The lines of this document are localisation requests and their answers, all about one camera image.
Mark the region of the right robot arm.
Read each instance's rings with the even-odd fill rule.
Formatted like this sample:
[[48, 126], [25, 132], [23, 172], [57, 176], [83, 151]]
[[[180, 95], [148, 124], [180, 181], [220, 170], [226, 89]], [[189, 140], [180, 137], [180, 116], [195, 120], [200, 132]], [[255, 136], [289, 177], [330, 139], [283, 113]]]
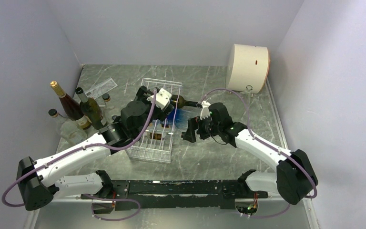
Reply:
[[307, 154], [279, 147], [250, 130], [241, 122], [234, 122], [222, 103], [202, 102], [199, 116], [189, 119], [182, 139], [191, 143], [219, 136], [226, 145], [245, 150], [258, 157], [274, 171], [250, 170], [238, 179], [238, 192], [248, 198], [255, 192], [279, 194], [291, 205], [304, 198], [315, 198], [318, 180]]

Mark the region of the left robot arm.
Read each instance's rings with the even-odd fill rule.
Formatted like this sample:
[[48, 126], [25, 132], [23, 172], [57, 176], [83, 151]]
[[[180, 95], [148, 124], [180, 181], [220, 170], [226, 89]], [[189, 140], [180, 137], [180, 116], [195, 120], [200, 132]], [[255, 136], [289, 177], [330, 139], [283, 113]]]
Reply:
[[164, 88], [141, 86], [136, 97], [112, 123], [85, 141], [52, 156], [19, 161], [16, 184], [27, 211], [40, 209], [56, 198], [89, 194], [107, 198], [113, 194], [109, 175], [102, 170], [82, 176], [68, 174], [83, 165], [126, 150], [140, 141], [153, 120], [163, 121], [175, 109], [172, 94]]

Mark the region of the small clear glass bottle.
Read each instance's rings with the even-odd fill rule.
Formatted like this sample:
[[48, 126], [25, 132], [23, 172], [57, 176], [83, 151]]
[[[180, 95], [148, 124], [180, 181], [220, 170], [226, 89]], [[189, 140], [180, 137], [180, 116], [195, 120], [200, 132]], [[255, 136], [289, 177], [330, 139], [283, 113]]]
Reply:
[[249, 97], [253, 96], [253, 87], [251, 85], [247, 85], [245, 88], [245, 92]]

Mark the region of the clear bottle black gold cap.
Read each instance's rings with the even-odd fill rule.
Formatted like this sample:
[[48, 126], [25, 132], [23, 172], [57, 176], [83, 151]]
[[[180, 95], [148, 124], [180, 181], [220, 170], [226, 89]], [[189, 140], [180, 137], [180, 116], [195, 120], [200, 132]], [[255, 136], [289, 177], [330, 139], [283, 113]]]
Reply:
[[165, 140], [165, 141], [169, 141], [169, 140], [174, 140], [176, 137], [180, 137], [182, 132], [184, 132], [184, 130], [179, 130], [179, 129], [171, 129], [171, 128], [158, 128], [158, 129], [147, 129], [145, 131], [145, 136], [148, 137], [149, 139], [153, 139], [153, 140]]

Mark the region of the clear bottle blue emblem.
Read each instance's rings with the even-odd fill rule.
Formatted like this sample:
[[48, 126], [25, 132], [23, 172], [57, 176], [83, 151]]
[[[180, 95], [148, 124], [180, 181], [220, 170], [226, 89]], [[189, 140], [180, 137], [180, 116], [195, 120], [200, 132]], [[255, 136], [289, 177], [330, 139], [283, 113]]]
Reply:
[[106, 121], [108, 124], [111, 124], [114, 122], [116, 117], [116, 110], [115, 107], [111, 105], [110, 103], [110, 95], [108, 93], [105, 93], [102, 95], [102, 100], [105, 103], [105, 107], [103, 109], [104, 117], [106, 118]]

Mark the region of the green wine bottle white label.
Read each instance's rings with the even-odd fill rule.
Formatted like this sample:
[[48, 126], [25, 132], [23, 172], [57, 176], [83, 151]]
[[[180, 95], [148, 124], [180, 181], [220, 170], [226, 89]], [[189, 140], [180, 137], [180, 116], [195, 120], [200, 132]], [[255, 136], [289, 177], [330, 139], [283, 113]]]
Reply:
[[88, 117], [94, 129], [100, 130], [104, 128], [107, 125], [107, 121], [96, 100], [88, 97], [81, 87], [77, 87], [75, 93], [80, 99], [79, 106], [81, 111]]

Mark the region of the clear bottle cork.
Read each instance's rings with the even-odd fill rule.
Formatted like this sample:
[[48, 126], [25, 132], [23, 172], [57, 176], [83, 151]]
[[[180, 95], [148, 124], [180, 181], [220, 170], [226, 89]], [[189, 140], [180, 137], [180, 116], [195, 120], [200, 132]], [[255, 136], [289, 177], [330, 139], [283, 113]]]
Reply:
[[86, 140], [87, 134], [73, 121], [62, 116], [56, 109], [50, 109], [48, 114], [55, 121], [57, 133], [69, 144], [74, 146]]

